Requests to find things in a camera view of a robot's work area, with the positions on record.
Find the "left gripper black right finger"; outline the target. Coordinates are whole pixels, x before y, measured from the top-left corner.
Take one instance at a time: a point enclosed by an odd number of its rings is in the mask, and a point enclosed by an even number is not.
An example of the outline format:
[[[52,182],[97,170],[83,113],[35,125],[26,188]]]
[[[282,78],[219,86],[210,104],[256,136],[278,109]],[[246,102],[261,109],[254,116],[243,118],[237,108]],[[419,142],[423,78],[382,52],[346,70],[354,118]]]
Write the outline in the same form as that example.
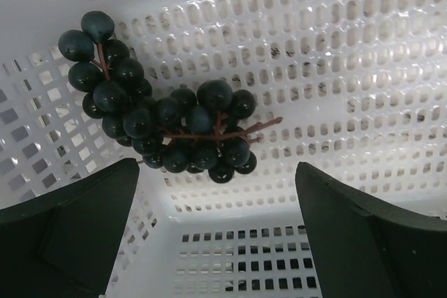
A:
[[[295,186],[323,297],[445,297],[446,222],[300,162]]]

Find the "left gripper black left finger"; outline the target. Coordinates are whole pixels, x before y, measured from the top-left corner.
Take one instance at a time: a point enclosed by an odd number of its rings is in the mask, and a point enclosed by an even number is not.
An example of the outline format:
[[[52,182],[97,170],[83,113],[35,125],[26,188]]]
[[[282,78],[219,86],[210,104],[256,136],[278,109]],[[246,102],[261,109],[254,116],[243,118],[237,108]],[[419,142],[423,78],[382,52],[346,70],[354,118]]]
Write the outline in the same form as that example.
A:
[[[140,168],[122,159],[1,210],[2,297],[104,295]]]

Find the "black fake grape bunch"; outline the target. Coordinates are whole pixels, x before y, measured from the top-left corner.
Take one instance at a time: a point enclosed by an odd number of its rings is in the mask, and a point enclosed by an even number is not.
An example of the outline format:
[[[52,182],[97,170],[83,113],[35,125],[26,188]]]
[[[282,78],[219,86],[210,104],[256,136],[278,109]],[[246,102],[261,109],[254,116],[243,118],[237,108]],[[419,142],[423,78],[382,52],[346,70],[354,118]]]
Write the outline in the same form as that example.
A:
[[[114,32],[112,18],[94,10],[82,16],[79,29],[59,37],[59,52],[72,62],[68,83],[84,95],[83,112],[152,169],[205,173],[217,184],[251,174],[257,166],[251,150],[257,133],[281,119],[241,127],[255,112],[256,99],[223,80],[204,82],[196,90],[180,87],[155,99],[142,64]]]

